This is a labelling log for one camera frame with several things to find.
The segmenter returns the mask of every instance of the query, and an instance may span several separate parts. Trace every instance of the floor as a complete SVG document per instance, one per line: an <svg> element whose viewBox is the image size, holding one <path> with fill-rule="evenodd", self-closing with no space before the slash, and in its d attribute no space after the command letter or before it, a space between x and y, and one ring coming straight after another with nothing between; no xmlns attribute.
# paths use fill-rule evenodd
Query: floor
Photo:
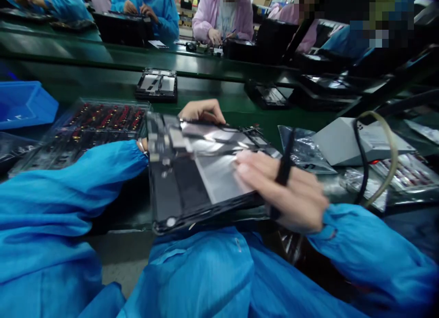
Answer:
<svg viewBox="0 0 439 318"><path fill-rule="evenodd" d="M101 258L102 283L118 282L128 298L148 264L154 237L152 232L128 232L87 238Z"/></svg>

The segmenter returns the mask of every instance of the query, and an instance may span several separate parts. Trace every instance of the black cable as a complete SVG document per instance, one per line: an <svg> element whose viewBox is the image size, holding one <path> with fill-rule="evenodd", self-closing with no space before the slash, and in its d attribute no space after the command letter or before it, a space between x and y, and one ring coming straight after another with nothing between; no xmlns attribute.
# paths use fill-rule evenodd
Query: black cable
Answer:
<svg viewBox="0 0 439 318"><path fill-rule="evenodd" d="M366 192L367 181L369 179L369 164L367 163L366 152L364 151L363 146L360 141L360 133L358 130L358 118L355 118L353 121L353 132L355 134L355 140L357 141L358 149L360 150L361 162L363 164L363 181L361 182L360 191L357 194L357 198L353 202L354 205L359 205L361 200L364 197L364 193Z"/></svg>

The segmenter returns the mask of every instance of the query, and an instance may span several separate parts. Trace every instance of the electronic device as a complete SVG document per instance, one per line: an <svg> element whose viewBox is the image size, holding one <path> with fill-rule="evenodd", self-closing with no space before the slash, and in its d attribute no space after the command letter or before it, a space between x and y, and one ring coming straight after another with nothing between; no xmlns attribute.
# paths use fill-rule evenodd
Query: electronic device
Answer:
<svg viewBox="0 0 439 318"><path fill-rule="evenodd" d="M287 110L289 99L273 84L263 84L253 80L246 81L244 90L248 97L264 110Z"/></svg>
<svg viewBox="0 0 439 318"><path fill-rule="evenodd" d="M361 90L343 77L301 75L297 80L317 95L358 95Z"/></svg>
<svg viewBox="0 0 439 318"><path fill-rule="evenodd" d="M258 63L279 64L298 28L299 25L264 19L256 36L256 44L262 52L258 56Z"/></svg>
<svg viewBox="0 0 439 318"><path fill-rule="evenodd" d="M337 118L312 136L331 166L362 166L360 150L353 130L354 118ZM358 126L361 145L367 161L388 159L390 147L383 128L378 123ZM401 137L392 133L399 154L412 153L416 149Z"/></svg>
<svg viewBox="0 0 439 318"><path fill-rule="evenodd" d="M182 9L192 10L192 1L191 0L180 0L180 7Z"/></svg>
<svg viewBox="0 0 439 318"><path fill-rule="evenodd" d="M235 154L280 153L253 127L189 122L148 113L150 200L157 234L232 210L263 205L263 199L236 175Z"/></svg>
<svg viewBox="0 0 439 318"><path fill-rule="evenodd" d="M55 31L63 31L63 32L73 32L73 33L83 33L85 31L95 29L96 24L89 20L79 20L74 22L51 22L49 25Z"/></svg>
<svg viewBox="0 0 439 318"><path fill-rule="evenodd" d="M32 13L29 11L21 11L13 8L1 8L0 15L2 15L3 18L16 20L16 21L31 22L36 24L44 24L56 20L56 18L52 15L41 15L41 14Z"/></svg>
<svg viewBox="0 0 439 318"><path fill-rule="evenodd" d="M112 11L95 12L93 18L103 42L145 47L149 40L154 40L151 19L145 15Z"/></svg>
<svg viewBox="0 0 439 318"><path fill-rule="evenodd" d="M222 48L225 58L250 63L257 62L260 52L255 43L240 39L226 39Z"/></svg>
<svg viewBox="0 0 439 318"><path fill-rule="evenodd" d="M177 73L145 69L134 96L151 103L177 103Z"/></svg>
<svg viewBox="0 0 439 318"><path fill-rule="evenodd" d="M340 74L345 66L335 62L323 55L311 55L304 53L294 53L293 58L287 65L309 75L321 75L323 73Z"/></svg>

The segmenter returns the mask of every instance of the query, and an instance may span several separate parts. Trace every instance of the cable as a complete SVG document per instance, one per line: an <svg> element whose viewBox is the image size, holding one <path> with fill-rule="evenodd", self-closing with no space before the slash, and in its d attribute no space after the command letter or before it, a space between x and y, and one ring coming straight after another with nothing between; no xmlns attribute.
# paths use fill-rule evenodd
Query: cable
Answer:
<svg viewBox="0 0 439 318"><path fill-rule="evenodd" d="M364 193L366 192L367 181L369 179L369 164L367 163L366 152L364 151L363 146L360 141L360 134L358 131L358 118L355 118L353 121L353 133L355 134L355 140L357 141L358 149L360 150L361 162L363 164L363 181L361 182L360 191L357 194L353 204L359 205L361 200L363 199Z"/></svg>
<svg viewBox="0 0 439 318"><path fill-rule="evenodd" d="M390 152L391 152L391 165L390 165L389 173L387 174L384 182L381 184L381 186L378 188L378 190L372 195L372 197L370 197L366 201L366 203L364 205L365 208L367 208L379 196L381 196L381 194L384 192L384 190L392 182L392 179L396 173L396 169L398 168L398 148L397 148L395 141L393 139L392 130L390 129L390 126L388 125L386 120L374 111L366 111L366 112L362 113L361 115L359 115L354 120L354 134L355 134L355 139L356 139L357 144L358 144L358 148L360 150L361 161L362 161L363 167L364 167L364 174L363 174L363 181L362 181L361 187L360 187L360 192L358 193L358 196L355 199L355 203L358 204L360 202L360 200L362 199L362 197L364 196L364 193L365 193L366 187L367 187L367 181L369 179L369 165L367 162L366 153L365 153L364 148L360 142L360 136L359 136L359 131L358 131L358 120L360 118L367 116L367 115L372 115L383 127L384 133L385 133L387 140L389 142L389 147L390 147Z"/></svg>

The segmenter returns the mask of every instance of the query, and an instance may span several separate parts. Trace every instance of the plastic tray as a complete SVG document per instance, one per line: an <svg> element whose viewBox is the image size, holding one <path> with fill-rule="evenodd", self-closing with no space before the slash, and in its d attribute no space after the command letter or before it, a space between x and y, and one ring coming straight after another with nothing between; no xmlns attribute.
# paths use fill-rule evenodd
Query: plastic tray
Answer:
<svg viewBox="0 0 439 318"><path fill-rule="evenodd" d="M95 146L145 137L145 115L150 110L149 103L80 99L44 135L43 145L9 171L9 177L28 170L62 169Z"/></svg>
<svg viewBox="0 0 439 318"><path fill-rule="evenodd" d="M0 82L0 129L49 124L58 102L39 81Z"/></svg>

